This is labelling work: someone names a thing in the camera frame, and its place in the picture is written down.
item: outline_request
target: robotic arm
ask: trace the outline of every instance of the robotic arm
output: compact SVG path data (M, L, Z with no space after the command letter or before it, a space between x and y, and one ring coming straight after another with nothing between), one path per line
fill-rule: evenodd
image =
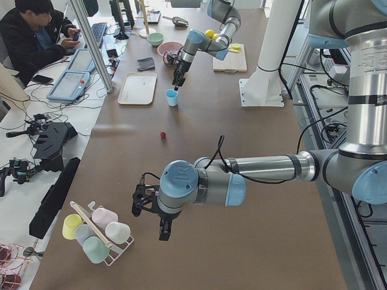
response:
M224 60L232 41L233 35L241 26L241 17L233 6L226 0L211 0L208 5L207 14L224 24L219 37L213 41L198 30L190 30L186 43L181 53L178 55L178 65L174 71L174 80L172 84L177 91L182 86L186 78L184 74L194 61L196 52L204 51L217 59Z
M283 1L283 5L292 5L292 1ZM204 36L196 41L194 35L200 33L191 33L175 71L176 86L183 84L196 51L207 41ZM220 41L225 45L228 38ZM240 205L246 195L246 180L276 184L319 179L360 201L387 202L387 0L312 1L310 44L316 48L351 47L346 142L338 150L297 155L221 157L212 162L201 158L194 164L174 161L165 168L160 185L145 185L142 177L133 194L132 212L135 216L141 210L158 214L160 240L168 240L172 220L185 203Z

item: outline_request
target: yellow ball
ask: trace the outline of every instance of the yellow ball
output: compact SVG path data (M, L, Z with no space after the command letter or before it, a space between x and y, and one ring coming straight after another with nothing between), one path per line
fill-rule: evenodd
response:
M212 29L206 30L206 32L204 33L204 35L206 35L206 36L209 37L209 38L212 38L212 36L213 36L213 30L212 30Z

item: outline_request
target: beige tray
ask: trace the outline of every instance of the beige tray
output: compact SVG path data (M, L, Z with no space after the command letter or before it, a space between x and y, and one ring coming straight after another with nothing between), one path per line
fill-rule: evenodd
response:
M156 79L154 72L130 72L125 76L118 102L121 105L149 105L153 101Z
M224 60L213 58L212 62L214 71L224 71L225 73L236 73L238 71L247 71L246 55L244 53L244 45L238 53L228 52Z

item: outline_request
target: ur logo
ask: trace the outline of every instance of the ur logo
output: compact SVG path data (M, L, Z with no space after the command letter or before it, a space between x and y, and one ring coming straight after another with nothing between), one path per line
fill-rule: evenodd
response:
M179 180L188 180L188 170L189 170L189 167L183 167L183 166L179 166L177 167L177 170L175 172L175 179L179 179Z

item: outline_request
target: printed label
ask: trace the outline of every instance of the printed label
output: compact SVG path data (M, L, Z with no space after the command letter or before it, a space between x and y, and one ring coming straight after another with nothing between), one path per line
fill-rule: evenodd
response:
M375 106L384 106L384 105L387 105L387 95L378 96Z
M351 53L351 77L387 73L387 45L362 48Z

